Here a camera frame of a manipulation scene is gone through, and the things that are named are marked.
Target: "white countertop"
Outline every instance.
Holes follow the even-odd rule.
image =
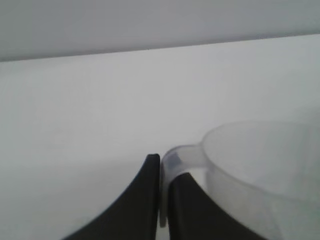
[[[307,35],[0,63],[1,237],[63,238],[108,207],[147,154],[199,142],[222,123],[320,126],[319,42]]]

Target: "black plastic object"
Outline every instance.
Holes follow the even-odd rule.
[[[189,173],[168,194],[170,240],[265,240],[224,212]]]
[[[154,240],[159,172],[159,155],[148,155],[123,194],[95,220],[64,240]]]

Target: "translucent plastic cup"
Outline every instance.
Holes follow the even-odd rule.
[[[161,163],[162,226],[170,182],[199,168],[205,170],[205,191],[211,199],[262,237],[320,240],[318,128],[279,122],[231,123],[210,131],[197,145],[171,149]]]

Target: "black curved edge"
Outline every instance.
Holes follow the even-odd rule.
[[[189,173],[169,186],[170,240],[265,240],[224,212]]]
[[[64,240],[154,240],[159,173],[159,155],[148,155],[123,194],[100,216]]]

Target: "white wall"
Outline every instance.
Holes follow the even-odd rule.
[[[1,0],[0,61],[320,33],[318,0]]]
[[[0,63],[0,233],[58,240],[146,154],[240,120],[320,126],[320,35]],[[166,239],[161,232],[158,239]]]

